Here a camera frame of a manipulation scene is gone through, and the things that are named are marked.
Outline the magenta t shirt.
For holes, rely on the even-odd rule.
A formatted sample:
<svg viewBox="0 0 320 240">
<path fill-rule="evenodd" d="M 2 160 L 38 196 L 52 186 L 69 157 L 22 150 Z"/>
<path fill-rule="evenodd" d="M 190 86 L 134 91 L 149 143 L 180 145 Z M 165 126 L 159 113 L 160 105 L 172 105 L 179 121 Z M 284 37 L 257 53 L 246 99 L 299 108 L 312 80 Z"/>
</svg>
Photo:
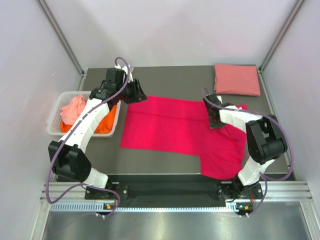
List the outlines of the magenta t shirt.
<svg viewBox="0 0 320 240">
<path fill-rule="evenodd" d="M 148 96 L 128 106 L 120 147 L 198 156 L 202 175 L 229 180 L 242 168 L 246 141 L 230 124 L 210 128 L 202 101 Z"/>
</svg>

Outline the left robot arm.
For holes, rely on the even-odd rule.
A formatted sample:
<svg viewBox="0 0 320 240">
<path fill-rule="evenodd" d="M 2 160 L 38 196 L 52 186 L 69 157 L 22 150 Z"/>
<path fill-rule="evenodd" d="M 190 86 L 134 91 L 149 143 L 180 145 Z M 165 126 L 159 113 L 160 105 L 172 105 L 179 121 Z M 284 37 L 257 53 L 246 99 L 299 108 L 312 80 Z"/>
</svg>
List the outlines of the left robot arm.
<svg viewBox="0 0 320 240">
<path fill-rule="evenodd" d="M 107 69 L 105 80 L 91 91 L 84 110 L 71 129 L 59 141 L 49 144 L 52 172 L 86 186 L 94 186 L 98 195 L 109 198 L 114 187 L 108 183 L 106 174 L 92 167 L 85 155 L 87 145 L 100 122 L 118 102 L 129 105 L 147 99 L 139 80 L 133 78 L 127 67 L 117 65 Z"/>
</svg>

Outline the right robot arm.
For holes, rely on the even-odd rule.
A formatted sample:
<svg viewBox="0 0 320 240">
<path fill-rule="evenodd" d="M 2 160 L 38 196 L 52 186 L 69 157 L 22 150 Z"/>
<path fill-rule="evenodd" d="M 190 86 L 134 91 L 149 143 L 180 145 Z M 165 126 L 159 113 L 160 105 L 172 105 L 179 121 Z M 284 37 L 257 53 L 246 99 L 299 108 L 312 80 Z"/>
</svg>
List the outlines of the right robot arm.
<svg viewBox="0 0 320 240">
<path fill-rule="evenodd" d="M 249 158 L 232 180 L 234 194 L 245 198 L 265 170 L 287 152 L 284 131 L 272 114 L 245 110 L 230 103 L 223 104 L 216 94 L 205 96 L 203 102 L 212 129 L 231 125 L 246 134 Z"/>
</svg>

